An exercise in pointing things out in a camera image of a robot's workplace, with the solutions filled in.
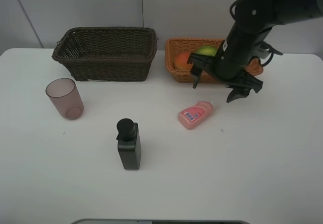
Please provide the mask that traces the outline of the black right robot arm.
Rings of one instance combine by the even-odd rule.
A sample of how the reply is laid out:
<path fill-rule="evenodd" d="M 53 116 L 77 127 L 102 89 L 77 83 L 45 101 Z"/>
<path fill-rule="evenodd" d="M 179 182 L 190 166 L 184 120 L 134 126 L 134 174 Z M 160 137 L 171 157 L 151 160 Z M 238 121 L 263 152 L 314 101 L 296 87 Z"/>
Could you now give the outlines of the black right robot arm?
<path fill-rule="evenodd" d="M 263 82 L 245 70 L 253 59 L 267 59 L 265 67 L 274 55 L 282 55 L 265 42 L 272 28 L 322 17 L 322 0 L 236 0 L 229 11 L 235 22 L 217 53 L 191 53 L 188 59 L 193 88 L 206 72 L 232 90 L 228 103 L 262 89 Z"/>

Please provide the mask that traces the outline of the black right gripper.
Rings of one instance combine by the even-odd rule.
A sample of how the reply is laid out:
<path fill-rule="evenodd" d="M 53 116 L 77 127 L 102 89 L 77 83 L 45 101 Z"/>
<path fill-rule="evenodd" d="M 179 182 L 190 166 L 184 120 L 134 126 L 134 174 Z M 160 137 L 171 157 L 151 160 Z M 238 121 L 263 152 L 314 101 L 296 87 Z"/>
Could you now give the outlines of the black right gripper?
<path fill-rule="evenodd" d="M 258 93 L 263 82 L 252 76 L 244 68 L 250 63 L 255 50 L 263 42 L 263 34 L 249 34 L 234 27 L 227 39 L 221 43 L 213 57 L 191 53 L 188 63 L 192 64 L 190 75 L 193 78 L 193 89 L 200 81 L 203 71 L 213 78 L 233 88 L 227 97 L 227 103 L 247 98 L 250 90 Z"/>

